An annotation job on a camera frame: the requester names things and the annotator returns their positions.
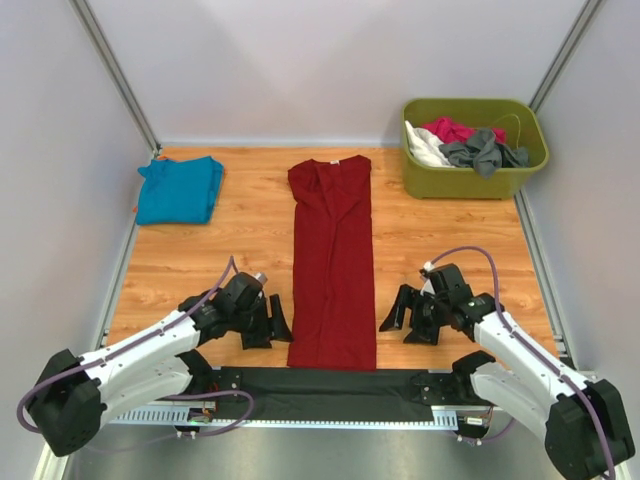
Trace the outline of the dark red t shirt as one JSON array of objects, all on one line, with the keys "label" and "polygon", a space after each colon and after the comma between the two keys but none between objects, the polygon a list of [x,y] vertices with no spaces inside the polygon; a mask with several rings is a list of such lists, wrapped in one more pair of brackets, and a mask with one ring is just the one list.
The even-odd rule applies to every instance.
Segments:
[{"label": "dark red t shirt", "polygon": [[296,202],[291,367],[376,368],[371,169],[357,155],[288,172]]}]

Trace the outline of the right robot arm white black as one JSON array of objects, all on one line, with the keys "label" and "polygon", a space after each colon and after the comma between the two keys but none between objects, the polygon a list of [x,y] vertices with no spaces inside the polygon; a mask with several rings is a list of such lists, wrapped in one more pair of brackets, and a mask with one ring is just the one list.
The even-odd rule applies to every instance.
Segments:
[{"label": "right robot arm white black", "polygon": [[608,380],[594,381],[550,354],[489,293],[474,294],[454,264],[420,271],[422,288],[400,286],[381,331],[410,326],[408,344],[435,345],[441,328],[480,350],[453,365],[452,395],[478,398],[508,413],[544,445],[566,479],[609,477],[636,453],[623,400]]}]

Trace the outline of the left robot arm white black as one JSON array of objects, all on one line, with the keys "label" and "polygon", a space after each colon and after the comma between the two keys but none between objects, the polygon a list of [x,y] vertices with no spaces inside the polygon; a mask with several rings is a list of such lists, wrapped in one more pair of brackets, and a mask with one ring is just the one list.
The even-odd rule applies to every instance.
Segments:
[{"label": "left robot arm white black", "polygon": [[74,355],[54,354],[18,408],[58,457],[70,455],[111,420],[155,400],[211,401],[219,380],[198,347],[229,332],[243,348],[290,343],[278,295],[265,277],[240,272],[224,286],[191,296],[164,319],[114,345]]}]

